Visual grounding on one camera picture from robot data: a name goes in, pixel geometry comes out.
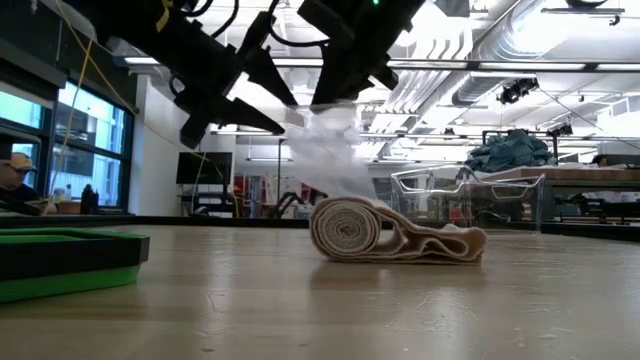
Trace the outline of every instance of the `rolled fabric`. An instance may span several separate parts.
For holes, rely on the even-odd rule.
[[[383,241],[382,219],[393,224],[393,236]],[[355,197],[329,198],[318,204],[310,231],[321,254],[344,262],[478,264],[487,243],[487,234],[480,228],[422,227],[383,203]]]

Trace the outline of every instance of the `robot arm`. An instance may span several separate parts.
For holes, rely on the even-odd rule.
[[[280,77],[267,36],[273,31],[273,0],[247,30],[239,49],[223,46],[208,35],[197,20],[211,5],[208,0],[195,10],[197,0],[64,0],[94,26],[98,42],[121,38],[167,66],[185,88],[174,102],[190,117],[180,131],[183,144],[195,148],[210,123],[247,125],[282,134],[283,128],[250,104],[227,99],[242,72],[287,106],[296,106],[293,94]],[[386,66],[388,49],[402,30],[411,30],[411,18],[425,0],[305,0],[298,14],[329,38],[310,44],[284,42],[290,46],[320,46],[323,67],[313,105],[355,100],[373,86],[369,76],[393,89],[398,79]]]

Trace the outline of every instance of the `green tray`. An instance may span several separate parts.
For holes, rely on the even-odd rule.
[[[149,237],[75,228],[0,230],[0,303],[136,282]]]

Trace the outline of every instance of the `yellow cap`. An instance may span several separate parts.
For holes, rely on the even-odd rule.
[[[11,154],[11,160],[5,161],[4,163],[21,171],[31,171],[36,169],[33,167],[31,158],[24,153],[13,153]]]

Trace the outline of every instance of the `screen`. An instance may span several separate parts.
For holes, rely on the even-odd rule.
[[[228,184],[231,180],[231,153],[180,153],[176,184]]]

